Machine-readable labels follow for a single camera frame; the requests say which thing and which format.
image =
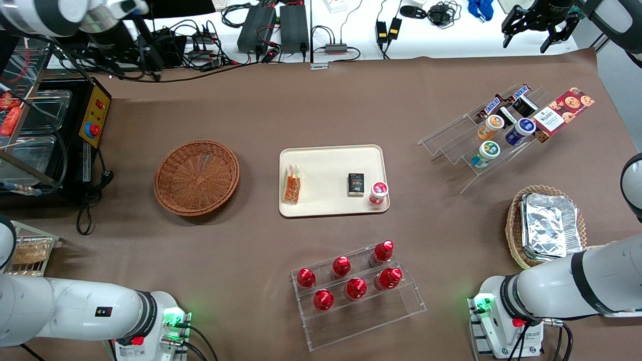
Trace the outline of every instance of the white robotic arm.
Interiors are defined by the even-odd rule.
[[[13,225],[0,216],[0,265],[15,250]],[[0,348],[34,337],[117,340],[119,361],[171,361],[179,342],[175,322],[188,316],[165,292],[108,283],[0,274]]]

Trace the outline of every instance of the power adapter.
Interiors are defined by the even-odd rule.
[[[386,34],[386,22],[378,21],[374,29],[377,36],[377,44],[379,44],[379,47],[381,47],[386,43],[386,41],[388,41],[388,35]]]

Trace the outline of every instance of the red cap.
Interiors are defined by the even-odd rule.
[[[359,299],[365,295],[368,285],[361,278],[353,278],[345,286],[345,293],[351,299]]]
[[[319,290],[315,293],[315,308],[319,311],[328,311],[334,304],[334,296],[328,290]]]
[[[309,269],[301,269],[297,275],[297,282],[303,288],[310,288],[315,285],[317,277],[315,273]]]
[[[392,257],[392,249],[395,247],[395,244],[391,240],[387,240],[383,243],[379,243],[374,247],[374,255],[379,261],[387,261]]]
[[[89,134],[91,134],[94,137],[97,136],[98,134],[100,134],[100,127],[95,124],[90,125]]]
[[[515,327],[522,327],[526,324],[526,321],[521,320],[521,319],[513,319],[513,326]]]
[[[350,267],[350,260],[348,260],[348,257],[346,256],[340,256],[332,262],[332,270],[339,277],[343,277],[348,274],[348,272],[350,272]]]
[[[383,288],[391,290],[399,284],[402,277],[403,272],[400,269],[385,269],[381,271],[379,282],[381,282]]]
[[[143,344],[144,341],[145,341],[145,338],[143,336],[136,336],[132,339],[132,345],[140,346]]]

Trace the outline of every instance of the wicker basket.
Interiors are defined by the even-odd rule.
[[[532,266],[536,266],[541,261],[534,261],[526,257],[522,250],[522,221],[521,221],[521,207],[519,203],[521,202],[521,197],[527,193],[539,193],[543,195],[550,196],[565,196],[565,194],[553,187],[548,186],[529,186],[521,191],[513,198],[513,202],[510,204],[508,209],[508,219],[506,222],[506,239],[508,240],[508,248],[510,249],[510,255],[513,256],[515,262],[523,268],[528,269]],[[582,214],[577,212],[577,231],[580,234],[580,241],[582,242],[582,248],[586,249],[586,225],[584,224],[584,218]]]
[[[200,216],[225,203],[239,181],[234,153],[215,141],[180,145],[161,162],[154,195],[163,208],[180,216]]]

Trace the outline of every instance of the emergency stop button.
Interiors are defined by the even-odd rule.
[[[94,123],[89,122],[85,125],[85,134],[87,134],[87,136],[91,139],[99,136],[100,132],[100,127]]]

